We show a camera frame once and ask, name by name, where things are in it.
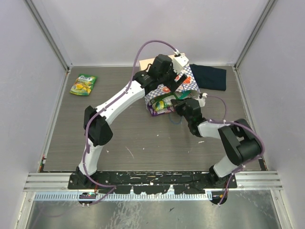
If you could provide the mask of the blue checkered paper bag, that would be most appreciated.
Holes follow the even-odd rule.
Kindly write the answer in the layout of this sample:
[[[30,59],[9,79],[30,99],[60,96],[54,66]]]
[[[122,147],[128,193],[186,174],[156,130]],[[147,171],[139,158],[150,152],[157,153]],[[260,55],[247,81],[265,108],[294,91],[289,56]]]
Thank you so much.
[[[174,84],[160,84],[145,97],[145,104],[152,117],[174,112],[172,99],[195,99],[200,93],[199,86],[193,76],[190,64],[183,67],[176,76]]]

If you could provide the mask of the purple berries snack bag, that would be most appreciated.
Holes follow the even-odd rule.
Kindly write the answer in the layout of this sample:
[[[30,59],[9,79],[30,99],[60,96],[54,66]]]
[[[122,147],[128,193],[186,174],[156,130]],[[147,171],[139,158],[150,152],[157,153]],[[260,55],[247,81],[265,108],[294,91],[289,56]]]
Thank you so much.
[[[173,93],[164,94],[153,98],[148,102],[147,108],[151,116],[158,116],[162,114],[171,113],[174,111],[172,99],[176,99],[177,96]]]

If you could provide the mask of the yellow green candy bag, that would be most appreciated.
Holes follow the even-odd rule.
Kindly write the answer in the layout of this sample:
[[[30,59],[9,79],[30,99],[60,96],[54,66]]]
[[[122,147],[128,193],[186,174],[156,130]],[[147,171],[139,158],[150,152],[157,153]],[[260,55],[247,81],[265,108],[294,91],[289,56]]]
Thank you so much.
[[[97,76],[79,74],[70,89],[70,93],[79,96],[89,96],[94,88],[97,79]]]

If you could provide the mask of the green snack packet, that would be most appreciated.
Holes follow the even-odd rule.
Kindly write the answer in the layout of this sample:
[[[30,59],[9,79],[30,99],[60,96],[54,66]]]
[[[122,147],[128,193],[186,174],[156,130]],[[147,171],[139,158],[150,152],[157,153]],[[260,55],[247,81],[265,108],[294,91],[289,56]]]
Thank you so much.
[[[192,91],[174,92],[173,95],[174,95],[174,98],[177,100],[193,98]]]

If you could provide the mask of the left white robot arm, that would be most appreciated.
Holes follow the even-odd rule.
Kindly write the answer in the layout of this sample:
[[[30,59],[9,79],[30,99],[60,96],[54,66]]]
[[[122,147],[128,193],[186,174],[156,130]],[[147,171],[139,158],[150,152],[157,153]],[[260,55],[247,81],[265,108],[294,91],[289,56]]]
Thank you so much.
[[[84,114],[85,149],[81,162],[76,168],[77,182],[84,189],[94,185],[105,185],[95,180],[97,162],[102,148],[113,137],[111,124],[128,106],[144,98],[161,84],[175,92],[186,79],[177,76],[189,63],[183,54],[173,58],[159,54],[147,70],[133,72],[128,84],[105,103],[93,108],[88,106]]]

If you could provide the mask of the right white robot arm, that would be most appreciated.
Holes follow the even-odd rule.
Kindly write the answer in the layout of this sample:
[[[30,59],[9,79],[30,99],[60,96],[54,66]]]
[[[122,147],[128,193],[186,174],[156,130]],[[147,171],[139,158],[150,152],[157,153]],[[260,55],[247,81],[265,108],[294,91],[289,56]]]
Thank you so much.
[[[220,139],[223,144],[225,156],[210,167],[207,175],[211,186],[221,187],[229,176],[264,153],[261,138],[245,119],[233,122],[206,119],[201,112],[203,104],[198,99],[172,99],[171,102],[175,112],[186,119],[191,134]]]

